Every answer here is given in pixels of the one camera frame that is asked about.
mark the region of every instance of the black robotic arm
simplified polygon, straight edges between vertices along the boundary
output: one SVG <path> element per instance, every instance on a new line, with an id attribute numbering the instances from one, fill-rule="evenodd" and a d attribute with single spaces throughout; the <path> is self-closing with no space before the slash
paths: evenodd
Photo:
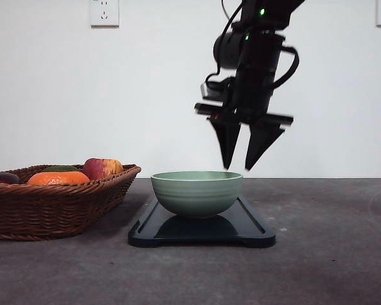
<path id="1" fill-rule="evenodd" d="M 201 86 L 205 100 L 221 105 L 197 103 L 198 114 L 208 115 L 214 127 L 225 168 L 229 168 L 241 123 L 250 126 L 250 143 L 245 167 L 250 170 L 263 153 L 284 132 L 281 125 L 291 125 L 293 118 L 267 113 L 274 89 L 296 71 L 299 56 L 296 49 L 283 46 L 285 37 L 276 34 L 289 26 L 291 13 L 304 0 L 243 0 L 222 35 L 216 40 L 213 54 L 217 72 L 210 74 Z M 234 18 L 241 11 L 241 19 Z M 285 75 L 274 81 L 279 55 L 292 53 L 294 60 Z M 235 69 L 236 75 L 223 81 L 210 81 L 220 68 Z"/>

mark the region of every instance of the concrete surface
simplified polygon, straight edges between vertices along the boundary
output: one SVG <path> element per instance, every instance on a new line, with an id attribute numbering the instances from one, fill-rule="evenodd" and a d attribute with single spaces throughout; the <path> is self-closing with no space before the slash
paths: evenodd
<path id="1" fill-rule="evenodd" d="M 0 240 L 0 305 L 381 304 L 381 179 L 245 179 L 243 195 L 273 247 L 132 247 L 153 197 L 136 179 L 81 236 Z"/>

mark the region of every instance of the black tray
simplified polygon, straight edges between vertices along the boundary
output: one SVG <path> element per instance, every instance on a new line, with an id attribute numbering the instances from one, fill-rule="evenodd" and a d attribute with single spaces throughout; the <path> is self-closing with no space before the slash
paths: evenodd
<path id="1" fill-rule="evenodd" d="M 188 219 L 175 215 L 155 198 L 128 233 L 136 247 L 173 243 L 242 243 L 264 248 L 275 244 L 275 234 L 239 197 L 226 211 L 212 218 Z"/>

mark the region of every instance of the woven basket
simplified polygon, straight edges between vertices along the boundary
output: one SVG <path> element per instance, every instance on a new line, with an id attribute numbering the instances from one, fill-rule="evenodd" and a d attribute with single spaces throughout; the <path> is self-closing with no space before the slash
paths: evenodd
<path id="1" fill-rule="evenodd" d="M 8 170 L 22 183 L 49 165 Z M 90 224 L 122 202 L 141 168 L 124 165 L 123 172 L 82 184 L 35 186 L 0 183 L 0 239 L 52 240 L 81 234 Z"/>

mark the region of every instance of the eggplant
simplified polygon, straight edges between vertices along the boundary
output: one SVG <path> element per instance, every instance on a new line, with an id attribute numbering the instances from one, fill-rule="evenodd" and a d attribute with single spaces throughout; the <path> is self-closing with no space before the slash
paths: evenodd
<path id="1" fill-rule="evenodd" d="M 20 184 L 20 178 L 13 173 L 0 172 L 0 183 Z"/>

